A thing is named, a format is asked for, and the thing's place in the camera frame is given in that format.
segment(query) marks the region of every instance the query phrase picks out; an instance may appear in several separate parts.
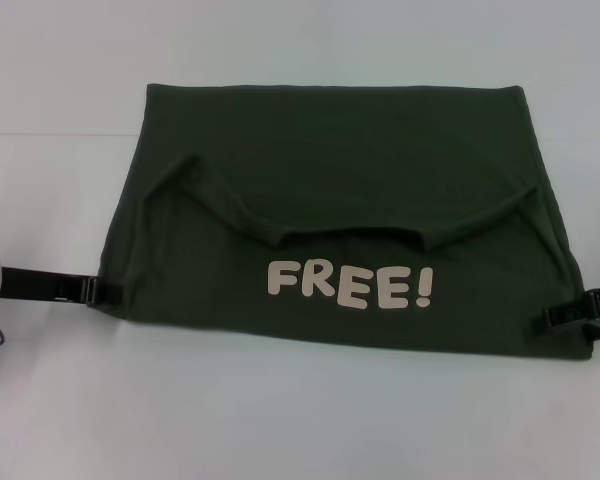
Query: exclamation mark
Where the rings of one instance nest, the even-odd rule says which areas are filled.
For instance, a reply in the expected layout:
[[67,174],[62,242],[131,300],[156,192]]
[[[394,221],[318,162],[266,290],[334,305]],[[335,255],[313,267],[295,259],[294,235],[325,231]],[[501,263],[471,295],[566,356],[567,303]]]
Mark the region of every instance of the exclamation mark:
[[431,305],[431,300],[427,298],[431,295],[431,287],[433,286],[433,268],[423,268],[420,272],[420,285],[418,285],[418,293],[421,295],[416,300],[416,305],[426,308]]

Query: white letters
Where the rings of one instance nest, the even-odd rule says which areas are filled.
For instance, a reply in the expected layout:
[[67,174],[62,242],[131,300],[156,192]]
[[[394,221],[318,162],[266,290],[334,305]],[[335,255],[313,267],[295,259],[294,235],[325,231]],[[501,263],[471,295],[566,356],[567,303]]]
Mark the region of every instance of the white letters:
[[[322,267],[322,270],[318,273],[316,273],[316,265]],[[304,272],[302,274],[302,294],[305,297],[313,295],[313,286],[315,285],[327,297],[335,295],[336,289],[327,283],[327,278],[332,273],[333,265],[329,260],[307,260],[307,263],[304,264]]]
[[[301,268],[302,266],[298,262],[271,262],[268,277],[269,294],[278,295],[283,285],[296,285],[298,277],[291,272],[298,272]],[[313,296],[314,288],[317,287],[324,296],[333,297],[336,295],[337,290],[336,301],[338,305],[365,310],[369,306],[368,301],[353,295],[367,295],[371,293],[371,287],[361,281],[355,281],[354,278],[371,280],[374,272],[366,268],[343,265],[340,268],[340,282],[336,289],[328,282],[333,275],[333,270],[333,264],[324,258],[307,260],[302,272],[302,295],[305,297]],[[411,276],[411,269],[400,266],[383,267],[379,268],[376,273],[378,307],[383,310],[407,308],[409,300],[406,296],[398,294],[409,291],[407,280]],[[432,279],[433,269],[431,267],[425,267],[420,271],[420,285],[418,288],[420,298],[417,298],[414,302],[420,308],[431,305]]]
[[364,283],[357,283],[353,281],[353,277],[364,278],[371,280],[373,278],[373,272],[366,268],[352,267],[350,265],[343,265],[340,269],[340,285],[338,286],[338,305],[343,307],[360,308],[364,310],[367,308],[367,301],[361,298],[354,298],[351,296],[352,293],[369,293],[371,287]]
[[283,271],[297,272],[300,270],[298,262],[271,262],[269,264],[269,293],[277,295],[282,285],[295,285],[298,279],[294,275],[283,275]]
[[406,283],[391,283],[392,278],[407,278],[411,274],[408,267],[384,267],[378,269],[378,306],[380,308],[407,308],[409,301],[402,297],[393,297],[393,293],[409,291]]

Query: white background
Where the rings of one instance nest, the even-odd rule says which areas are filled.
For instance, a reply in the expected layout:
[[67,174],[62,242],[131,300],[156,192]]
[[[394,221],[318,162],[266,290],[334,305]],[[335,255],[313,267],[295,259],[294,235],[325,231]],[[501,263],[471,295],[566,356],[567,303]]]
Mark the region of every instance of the white background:
[[[97,271],[151,82],[519,84],[600,287],[600,0],[1,0],[4,264]],[[0,480],[600,480],[600,342],[393,352],[2,300],[0,324]]]

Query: green cloth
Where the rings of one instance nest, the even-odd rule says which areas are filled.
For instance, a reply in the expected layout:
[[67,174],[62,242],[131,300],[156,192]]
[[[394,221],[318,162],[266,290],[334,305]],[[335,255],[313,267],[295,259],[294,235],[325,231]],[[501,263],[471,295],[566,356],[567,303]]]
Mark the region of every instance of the green cloth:
[[592,353],[538,333],[583,288],[519,87],[150,85],[100,274],[136,322]]

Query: white surface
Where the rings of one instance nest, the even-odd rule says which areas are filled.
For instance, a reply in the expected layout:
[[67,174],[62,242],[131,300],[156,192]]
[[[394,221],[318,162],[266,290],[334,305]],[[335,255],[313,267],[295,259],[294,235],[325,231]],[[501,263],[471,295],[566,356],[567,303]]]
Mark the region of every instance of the white surface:
[[[149,82],[520,84],[600,286],[600,0],[1,1],[5,264],[96,272]],[[12,301],[0,324],[0,480],[600,480],[600,343],[376,351]]]

